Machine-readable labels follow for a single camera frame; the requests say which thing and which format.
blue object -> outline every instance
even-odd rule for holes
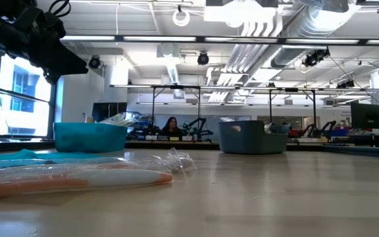
[[[104,153],[124,149],[127,127],[103,123],[56,122],[59,152]]]
[[[335,129],[332,131],[331,136],[347,136],[349,129]]]
[[[19,167],[24,165],[59,164],[71,159],[99,158],[100,155],[87,153],[35,153],[23,149],[17,153],[0,154],[0,169],[6,167]]]

table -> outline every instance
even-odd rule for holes
[[[0,199],[0,236],[379,236],[379,159],[188,153],[172,184]]]
[[[349,135],[355,145],[370,145],[379,147],[379,135]]]

gray bin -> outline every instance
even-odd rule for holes
[[[286,134],[267,134],[262,121],[220,122],[220,150],[237,154],[273,154],[286,150]]]

teal cloth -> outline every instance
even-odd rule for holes
[[[66,159],[100,158],[100,155],[88,153],[36,153],[23,149],[16,153],[0,154],[0,168],[23,165],[43,165],[64,163]]]

window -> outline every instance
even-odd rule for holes
[[[1,57],[0,90],[0,135],[47,135],[51,85],[41,68]]]

